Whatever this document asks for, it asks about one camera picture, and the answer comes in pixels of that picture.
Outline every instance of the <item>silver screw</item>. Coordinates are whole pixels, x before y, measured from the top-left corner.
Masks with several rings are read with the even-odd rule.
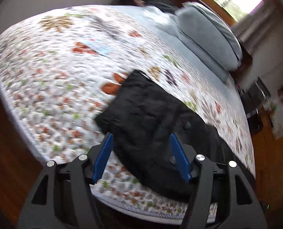
[[[86,154],[81,154],[81,155],[79,156],[79,159],[80,159],[81,161],[84,161],[84,160],[87,159],[87,155],[86,155]]]
[[[171,156],[171,157],[170,157],[170,162],[171,162],[172,164],[174,164],[174,165],[177,164],[177,161],[175,160],[175,157],[174,157],[174,156]]]
[[[235,161],[229,161],[229,165],[235,168],[237,166],[237,163]]]
[[[195,158],[199,161],[203,161],[205,159],[205,157],[202,154],[196,155]]]
[[[48,162],[47,162],[47,166],[48,167],[52,167],[54,165],[54,161],[53,160],[49,160]]]

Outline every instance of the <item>gray curtain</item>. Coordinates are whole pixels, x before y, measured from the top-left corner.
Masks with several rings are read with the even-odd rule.
[[[273,0],[264,0],[260,8],[233,25],[231,30],[246,51],[253,55],[257,46],[282,17],[282,9],[278,8]]]

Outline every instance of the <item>wooden floor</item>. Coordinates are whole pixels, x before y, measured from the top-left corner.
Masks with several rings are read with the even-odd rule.
[[[268,127],[253,137],[257,196],[270,204],[267,220],[283,224],[283,138],[274,140]],[[8,120],[0,101],[0,210],[16,225],[24,200],[42,166]],[[97,202],[107,228],[178,228],[133,219]]]

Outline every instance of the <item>gray pillow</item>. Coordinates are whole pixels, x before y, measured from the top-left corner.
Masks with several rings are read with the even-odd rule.
[[[224,70],[236,70],[241,64],[242,51],[230,28],[215,13],[199,3],[185,3],[184,6],[176,12],[175,18],[180,34],[192,40],[193,48],[196,48],[196,44],[199,45],[200,51],[210,55]],[[204,56],[204,53],[194,53],[198,57]],[[207,66],[213,64],[200,59]]]

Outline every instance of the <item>floral quilt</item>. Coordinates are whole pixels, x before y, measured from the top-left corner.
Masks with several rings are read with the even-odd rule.
[[[94,123],[114,99],[117,77],[146,72],[167,92],[215,126],[255,175],[247,121],[187,60],[117,9],[79,6],[21,21],[0,35],[0,95],[44,160],[57,163],[99,144]],[[182,219],[187,204],[142,186],[112,152],[95,196],[125,210]],[[211,205],[209,217],[217,204]]]

